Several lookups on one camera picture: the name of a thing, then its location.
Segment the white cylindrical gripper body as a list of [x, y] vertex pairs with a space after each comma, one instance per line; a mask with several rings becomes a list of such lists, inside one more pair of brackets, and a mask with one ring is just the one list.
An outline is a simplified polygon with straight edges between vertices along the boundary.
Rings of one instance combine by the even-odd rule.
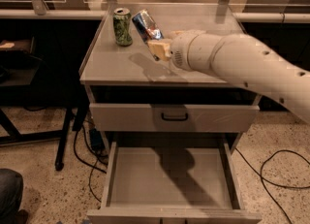
[[180, 69], [211, 72], [213, 50], [222, 36], [200, 30], [190, 30], [176, 35], [170, 43], [170, 60]]

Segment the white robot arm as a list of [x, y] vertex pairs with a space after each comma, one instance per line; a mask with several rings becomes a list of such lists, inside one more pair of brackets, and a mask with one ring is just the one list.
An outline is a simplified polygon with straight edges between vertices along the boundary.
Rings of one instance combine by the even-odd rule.
[[310, 72], [256, 38], [191, 30], [147, 42], [151, 53], [175, 67], [197, 71], [263, 95], [310, 123]]

